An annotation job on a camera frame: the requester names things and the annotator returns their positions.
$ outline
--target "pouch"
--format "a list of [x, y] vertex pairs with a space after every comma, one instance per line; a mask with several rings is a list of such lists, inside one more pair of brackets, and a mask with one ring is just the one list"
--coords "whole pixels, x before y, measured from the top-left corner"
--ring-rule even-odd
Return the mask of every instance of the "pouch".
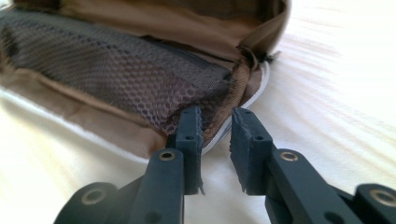
[[0, 13], [3, 96], [147, 158], [199, 106], [204, 153], [268, 79], [288, 18], [272, 1], [15, 1]]

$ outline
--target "mesh lining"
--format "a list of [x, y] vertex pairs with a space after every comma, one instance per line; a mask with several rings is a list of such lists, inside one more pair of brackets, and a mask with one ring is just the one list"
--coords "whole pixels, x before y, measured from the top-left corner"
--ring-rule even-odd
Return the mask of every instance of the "mesh lining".
[[192, 105], [207, 128], [231, 84], [229, 70], [187, 51], [57, 15], [1, 12], [0, 31], [14, 66], [138, 112], [165, 133]]

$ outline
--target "light wood surface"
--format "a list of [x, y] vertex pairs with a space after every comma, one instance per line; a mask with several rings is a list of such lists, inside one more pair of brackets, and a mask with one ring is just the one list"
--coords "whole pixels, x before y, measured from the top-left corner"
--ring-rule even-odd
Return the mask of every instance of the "light wood surface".
[[[278, 147], [303, 153], [330, 184], [396, 189], [394, 1], [300, 0], [251, 107]], [[264, 197], [242, 193], [229, 136], [203, 156], [206, 196], [185, 223], [269, 223]], [[0, 223], [51, 223], [96, 181], [124, 186], [146, 164], [122, 157], [0, 98]]]

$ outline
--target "open brown bag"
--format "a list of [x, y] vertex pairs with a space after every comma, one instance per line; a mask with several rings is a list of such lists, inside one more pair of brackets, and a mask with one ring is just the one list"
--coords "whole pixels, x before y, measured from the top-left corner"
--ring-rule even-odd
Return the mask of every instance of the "open brown bag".
[[260, 63], [289, 8], [283, 0], [15, 4], [0, 18], [3, 94], [145, 158], [193, 105], [203, 110], [204, 151], [214, 146], [229, 130], [231, 109], [261, 93]]

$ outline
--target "mesh pocket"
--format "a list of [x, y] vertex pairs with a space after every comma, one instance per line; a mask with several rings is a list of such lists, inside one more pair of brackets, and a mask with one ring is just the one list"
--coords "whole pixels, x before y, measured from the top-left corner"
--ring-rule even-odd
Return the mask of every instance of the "mesh pocket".
[[229, 89], [230, 71], [187, 51], [40, 12], [1, 12], [3, 52], [30, 68], [172, 133], [198, 105], [204, 129]]

